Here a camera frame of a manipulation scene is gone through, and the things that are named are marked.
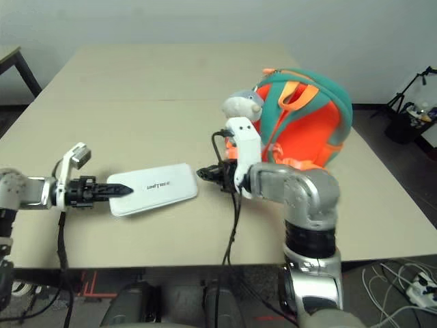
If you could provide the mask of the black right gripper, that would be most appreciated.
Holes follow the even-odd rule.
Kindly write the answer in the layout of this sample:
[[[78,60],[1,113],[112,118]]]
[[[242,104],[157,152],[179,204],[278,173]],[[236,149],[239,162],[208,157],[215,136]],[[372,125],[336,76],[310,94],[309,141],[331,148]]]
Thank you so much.
[[[237,162],[222,162],[220,165],[209,165],[198,169],[197,175],[199,178],[207,182],[222,183],[221,190],[226,193],[235,193],[236,187],[234,176],[236,168]]]

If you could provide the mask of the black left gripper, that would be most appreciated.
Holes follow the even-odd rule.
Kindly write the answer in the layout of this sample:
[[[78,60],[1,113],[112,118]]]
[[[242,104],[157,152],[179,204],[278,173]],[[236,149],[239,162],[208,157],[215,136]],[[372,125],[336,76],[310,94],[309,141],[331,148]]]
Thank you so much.
[[[96,200],[94,193],[96,187],[95,176],[80,176],[71,180],[66,186],[64,201],[66,206],[92,207]],[[133,189],[124,184],[98,184],[98,198],[124,197],[133,192]]]

